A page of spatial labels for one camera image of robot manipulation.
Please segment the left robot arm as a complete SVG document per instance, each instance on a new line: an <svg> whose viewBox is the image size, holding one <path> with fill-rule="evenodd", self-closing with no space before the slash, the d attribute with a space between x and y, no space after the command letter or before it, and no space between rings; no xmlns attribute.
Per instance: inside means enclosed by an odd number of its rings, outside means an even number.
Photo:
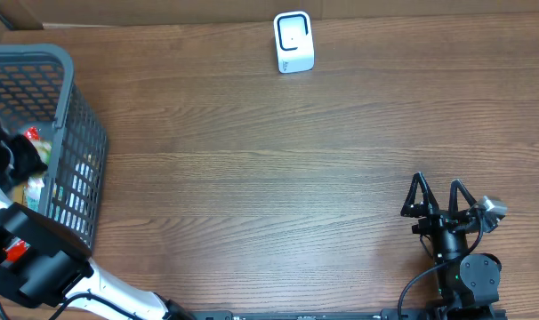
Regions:
<svg viewBox="0 0 539 320"><path fill-rule="evenodd" d="M55 317L72 307L106 319L189 319L177 303L100 268L68 228L9 197L46 169L29 139L0 123L0 298L26 308L54 307ZM1 303L0 317L7 317Z"/></svg>

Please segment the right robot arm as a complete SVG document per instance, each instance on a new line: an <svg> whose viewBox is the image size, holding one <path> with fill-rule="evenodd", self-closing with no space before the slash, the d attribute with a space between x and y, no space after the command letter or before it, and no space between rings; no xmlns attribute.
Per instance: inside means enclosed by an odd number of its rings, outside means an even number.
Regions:
<svg viewBox="0 0 539 320"><path fill-rule="evenodd" d="M476 253L483 235L493 232L505 218L507 205L496 197L475 199L461 180L450 185L446 209L438 205L422 172L414 174L400 215L414 218L412 232L420 243L430 242L424 250L433 266L414 277L398 298L399 319L504 319L504 311L495 311L503 265L490 253ZM434 274L439 300L423 309L404 310L411 287Z"/></svg>

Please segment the spaghetti packet red ends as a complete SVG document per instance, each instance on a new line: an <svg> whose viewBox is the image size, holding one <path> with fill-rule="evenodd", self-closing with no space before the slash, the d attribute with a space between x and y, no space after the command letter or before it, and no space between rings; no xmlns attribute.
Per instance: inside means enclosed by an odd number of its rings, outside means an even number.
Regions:
<svg viewBox="0 0 539 320"><path fill-rule="evenodd" d="M40 135L35 126L29 127L24 133L31 143L34 145L37 153L39 154L42 162L44 164L49 164L50 157L52 153L52 143L48 140L44 140ZM39 173L33 175L32 177L41 177L44 179L44 173ZM23 183L19 185L14 191L12 198L20 204L25 204L23 189L26 185ZM13 238L7 248L4 249L7 257L5 261L9 264L16 262L30 247L28 243L19 239L18 237Z"/></svg>

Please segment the teal snack packet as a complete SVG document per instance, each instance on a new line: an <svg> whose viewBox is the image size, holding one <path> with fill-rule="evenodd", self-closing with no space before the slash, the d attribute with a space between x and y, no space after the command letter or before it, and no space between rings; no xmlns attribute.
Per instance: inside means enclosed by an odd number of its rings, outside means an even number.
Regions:
<svg viewBox="0 0 539 320"><path fill-rule="evenodd" d="M28 179L28 182L23 189L23 194L26 206L29 209L33 211L39 210L43 188L44 180L41 177L31 177Z"/></svg>

